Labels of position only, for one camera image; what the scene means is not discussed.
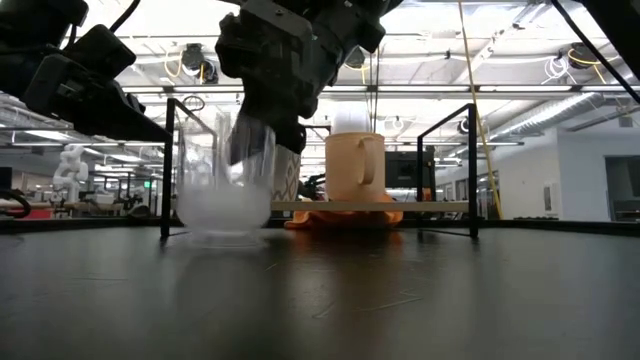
metal rack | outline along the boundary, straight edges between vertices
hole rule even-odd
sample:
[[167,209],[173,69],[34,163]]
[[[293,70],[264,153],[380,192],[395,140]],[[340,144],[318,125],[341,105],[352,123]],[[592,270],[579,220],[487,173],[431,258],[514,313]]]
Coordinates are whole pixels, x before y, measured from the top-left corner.
[[[184,104],[176,99],[167,100],[167,122],[166,130],[170,134],[173,134],[175,129],[176,109],[179,109],[189,119],[194,120],[203,128],[207,128],[204,122],[198,118],[192,111],[190,111]],[[473,104],[467,104],[449,115],[447,118],[438,122],[429,130],[425,131],[418,137],[418,169],[422,169],[423,163],[423,139],[429,133],[433,132],[438,127],[442,126],[446,122],[460,115],[464,111],[469,112],[469,178],[470,181],[470,194],[469,202],[423,202],[422,196],[422,171],[418,171],[417,193],[418,203],[344,203],[344,202],[275,202],[272,203],[271,208],[273,211],[410,211],[410,212],[468,212],[469,221],[469,234],[457,234],[470,236],[472,238],[478,237],[478,220],[477,220],[477,206],[476,204],[476,188],[477,188],[477,147],[476,147],[476,106]],[[171,196],[173,194],[172,185],[172,170],[173,170],[173,136],[165,143],[164,152],[164,166],[163,166],[163,182],[162,182],[162,217],[160,222],[161,239],[166,239],[171,236],[169,233],[171,226]]]
[[[473,239],[478,238],[478,206],[477,206],[477,197],[478,194],[476,190],[478,189],[478,130],[477,130],[477,122],[478,122],[478,108],[475,104],[469,103],[462,106],[460,109],[454,111],[449,116],[440,120],[437,124],[430,127],[427,131],[423,132],[418,136],[418,159],[416,164],[416,169],[418,169],[418,176],[416,180],[416,192],[418,195],[418,202],[422,202],[424,200],[424,196],[422,194],[422,185],[424,183],[424,179],[422,176],[422,168],[424,167],[423,160],[423,152],[424,152],[424,138],[437,130],[442,125],[448,123],[449,121],[456,118],[458,115],[468,112],[469,117],[469,236]],[[435,192],[431,193],[431,201],[436,201]]]

orange cloth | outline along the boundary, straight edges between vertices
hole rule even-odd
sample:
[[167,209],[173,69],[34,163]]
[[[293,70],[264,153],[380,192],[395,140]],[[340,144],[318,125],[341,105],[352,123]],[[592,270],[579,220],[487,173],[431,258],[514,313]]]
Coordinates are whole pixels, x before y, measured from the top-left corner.
[[[380,202],[393,202],[393,198],[385,194]],[[293,220],[285,223],[285,229],[313,228],[362,228],[391,227],[402,221],[402,212],[363,212],[363,211],[296,211]]]

overhead duct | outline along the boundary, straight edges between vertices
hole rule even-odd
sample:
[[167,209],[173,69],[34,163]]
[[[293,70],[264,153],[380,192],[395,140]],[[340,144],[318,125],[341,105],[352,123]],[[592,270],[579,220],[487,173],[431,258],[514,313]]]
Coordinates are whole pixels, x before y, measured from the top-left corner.
[[600,93],[586,93],[560,101],[549,101],[514,118],[502,130],[490,136],[500,140],[509,136],[524,136],[572,119],[578,115],[597,109],[606,102]]

table surface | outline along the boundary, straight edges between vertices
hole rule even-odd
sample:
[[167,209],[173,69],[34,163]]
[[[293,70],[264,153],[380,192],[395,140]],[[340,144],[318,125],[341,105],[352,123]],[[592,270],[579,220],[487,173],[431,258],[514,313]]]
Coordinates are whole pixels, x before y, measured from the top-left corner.
[[638,239],[158,234],[0,236],[0,359],[640,359]]

glass cup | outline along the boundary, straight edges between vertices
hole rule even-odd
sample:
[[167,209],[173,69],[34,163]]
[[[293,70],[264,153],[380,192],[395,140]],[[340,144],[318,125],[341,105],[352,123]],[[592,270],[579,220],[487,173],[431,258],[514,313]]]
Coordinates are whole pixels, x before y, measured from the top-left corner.
[[275,134],[262,122],[218,116],[197,118],[178,131],[180,220],[195,232],[240,236],[271,214]]

